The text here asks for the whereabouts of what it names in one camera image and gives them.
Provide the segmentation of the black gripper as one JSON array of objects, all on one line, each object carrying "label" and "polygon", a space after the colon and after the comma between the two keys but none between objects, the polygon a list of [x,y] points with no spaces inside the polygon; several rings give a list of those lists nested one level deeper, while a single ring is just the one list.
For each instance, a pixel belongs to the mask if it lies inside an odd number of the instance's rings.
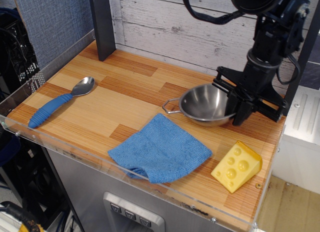
[{"label": "black gripper", "polygon": [[234,114],[232,124],[240,126],[253,112],[278,122],[288,103],[272,86],[276,69],[247,62],[243,71],[217,68],[213,85],[228,95],[226,115]]}]

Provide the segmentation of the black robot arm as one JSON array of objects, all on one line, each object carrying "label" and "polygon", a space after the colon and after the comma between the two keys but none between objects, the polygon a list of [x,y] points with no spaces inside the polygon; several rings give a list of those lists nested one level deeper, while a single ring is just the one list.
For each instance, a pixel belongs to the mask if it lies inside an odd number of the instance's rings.
[{"label": "black robot arm", "polygon": [[227,93],[225,114],[241,125],[253,112],[277,122],[289,104],[272,86],[279,67],[288,58],[300,70],[292,53],[304,41],[302,29],[309,0],[231,0],[239,12],[257,16],[254,45],[243,71],[218,67],[213,85]]}]

